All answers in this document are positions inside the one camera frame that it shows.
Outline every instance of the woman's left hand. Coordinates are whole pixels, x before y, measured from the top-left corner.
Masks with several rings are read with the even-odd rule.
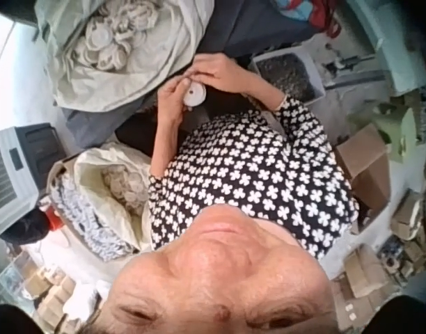
[[[157,91],[157,122],[160,125],[176,125],[182,122],[185,109],[184,96],[191,80],[182,75],[168,80]]]

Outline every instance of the tray of dark pellets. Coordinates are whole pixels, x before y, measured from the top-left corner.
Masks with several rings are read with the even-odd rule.
[[[325,96],[317,67],[303,47],[281,49],[256,56],[251,67],[269,83],[305,104]]]

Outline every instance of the clover print blouse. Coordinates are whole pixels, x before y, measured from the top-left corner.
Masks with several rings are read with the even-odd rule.
[[[163,178],[150,178],[154,249],[202,208],[228,203],[282,225],[317,259],[326,254],[358,204],[318,119],[288,96],[274,116],[286,137],[260,111],[214,118],[187,137]]]

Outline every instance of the air conditioner unit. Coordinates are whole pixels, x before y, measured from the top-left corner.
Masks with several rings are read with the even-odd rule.
[[[35,207],[50,168],[64,158],[48,123],[0,131],[0,234]]]

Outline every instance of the small white disc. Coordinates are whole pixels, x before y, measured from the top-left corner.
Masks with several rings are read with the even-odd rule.
[[[184,103],[186,106],[198,106],[204,102],[207,96],[205,86],[201,83],[192,81],[187,94],[184,96]]]

